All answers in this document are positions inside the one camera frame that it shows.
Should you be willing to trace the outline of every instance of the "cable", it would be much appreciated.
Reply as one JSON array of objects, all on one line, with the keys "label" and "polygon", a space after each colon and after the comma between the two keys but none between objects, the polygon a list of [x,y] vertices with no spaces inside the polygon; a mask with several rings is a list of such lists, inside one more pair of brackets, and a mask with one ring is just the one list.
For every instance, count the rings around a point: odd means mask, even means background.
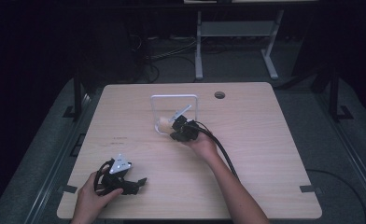
[{"label": "cable", "polygon": [[195,126],[191,126],[191,125],[183,125],[182,127],[189,127],[192,129],[195,129],[201,133],[206,134],[208,137],[210,137],[215,143],[216,145],[218,145],[218,148],[220,149],[221,153],[223,153],[224,158],[226,159],[226,162],[229,164],[230,170],[232,171],[232,174],[235,175],[235,177],[239,180],[238,174],[236,173],[233,165],[232,165],[232,161],[230,160],[229,155],[227,154],[226,150],[224,149],[224,147],[221,145],[221,143],[219,142],[219,140],[209,131],[200,128],[200,127],[195,127]]},{"label": "cable", "polygon": [[321,174],[325,174],[325,175],[331,175],[334,178],[340,180],[341,182],[343,182],[344,184],[346,184],[351,190],[352,192],[354,192],[355,196],[358,198],[361,208],[363,210],[363,214],[364,214],[364,223],[366,224],[366,206],[364,205],[363,200],[360,198],[358,192],[354,189],[354,187],[352,187],[352,185],[350,185],[346,180],[342,179],[340,176],[335,175],[333,173],[327,172],[327,171],[322,171],[322,170],[315,170],[315,169],[305,169],[307,172],[314,172],[314,173],[321,173]]}]

